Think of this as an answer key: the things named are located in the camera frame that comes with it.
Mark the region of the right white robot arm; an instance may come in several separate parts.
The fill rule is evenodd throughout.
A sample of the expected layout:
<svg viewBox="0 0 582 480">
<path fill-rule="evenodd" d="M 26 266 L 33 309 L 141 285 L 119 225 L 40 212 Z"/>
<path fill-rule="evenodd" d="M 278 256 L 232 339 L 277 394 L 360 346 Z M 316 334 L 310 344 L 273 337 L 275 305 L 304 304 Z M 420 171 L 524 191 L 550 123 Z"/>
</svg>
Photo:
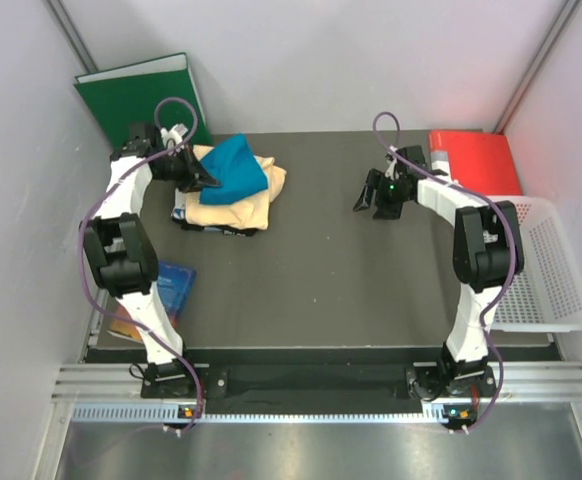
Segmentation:
<svg viewBox="0 0 582 480">
<path fill-rule="evenodd" d="M 488 376 L 490 332 L 497 307 L 524 268 L 517 210 L 469 192 L 447 163 L 426 166 L 419 146 L 391 148 L 385 169 L 366 175 L 354 211 L 373 208 L 376 220 L 398 220 L 407 202 L 434 212 L 453 228 L 452 265 L 461 284 L 451 333 L 436 365 L 416 368 L 412 392 L 425 402 L 458 396 Z"/>
</svg>

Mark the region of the cream t shirt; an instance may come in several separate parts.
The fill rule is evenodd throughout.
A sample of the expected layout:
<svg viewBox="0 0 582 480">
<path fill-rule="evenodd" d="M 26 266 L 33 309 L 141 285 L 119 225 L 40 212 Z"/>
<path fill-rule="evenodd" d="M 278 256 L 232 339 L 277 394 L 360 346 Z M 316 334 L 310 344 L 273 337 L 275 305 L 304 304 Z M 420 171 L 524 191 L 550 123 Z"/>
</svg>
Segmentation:
<svg viewBox="0 0 582 480">
<path fill-rule="evenodd" d="M 255 159 L 267 178 L 266 190 L 233 204 L 215 206 L 202 204 L 200 192 L 182 193 L 176 189 L 172 219 L 199 227 L 267 230 L 270 205 L 282 192 L 287 171 L 277 165 L 274 157 L 255 156 Z"/>
</svg>

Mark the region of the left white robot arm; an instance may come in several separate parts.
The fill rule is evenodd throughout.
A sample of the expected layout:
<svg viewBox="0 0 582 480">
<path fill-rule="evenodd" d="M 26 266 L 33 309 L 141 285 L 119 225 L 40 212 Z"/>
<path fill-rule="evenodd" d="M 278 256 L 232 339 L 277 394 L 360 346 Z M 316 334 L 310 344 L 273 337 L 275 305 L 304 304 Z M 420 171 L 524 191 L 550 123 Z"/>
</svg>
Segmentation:
<svg viewBox="0 0 582 480">
<path fill-rule="evenodd" d="M 159 260 L 141 221 L 145 193 L 154 180 L 173 181 L 186 191 L 219 182 L 196 160 L 189 139 L 194 130 L 153 124 L 131 126 L 129 137 L 110 157 L 110 180 L 103 199 L 80 226 L 82 250 L 96 285 L 123 309 L 120 320 L 139 333 L 146 367 L 139 375 L 144 398 L 200 395 L 196 370 L 186 361 L 158 291 Z"/>
</svg>

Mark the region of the blue t shirt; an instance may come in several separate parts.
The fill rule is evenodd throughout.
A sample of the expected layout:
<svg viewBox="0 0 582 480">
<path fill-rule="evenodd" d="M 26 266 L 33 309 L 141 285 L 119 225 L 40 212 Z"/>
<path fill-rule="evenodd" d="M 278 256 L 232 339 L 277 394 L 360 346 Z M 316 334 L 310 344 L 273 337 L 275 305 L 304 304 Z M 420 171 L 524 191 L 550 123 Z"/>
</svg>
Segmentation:
<svg viewBox="0 0 582 480">
<path fill-rule="evenodd" d="M 220 182 L 219 187 L 202 189 L 203 205 L 230 205 L 268 188 L 267 177 L 244 134 L 234 135 L 207 153 L 200 153 L 199 161 Z"/>
</svg>

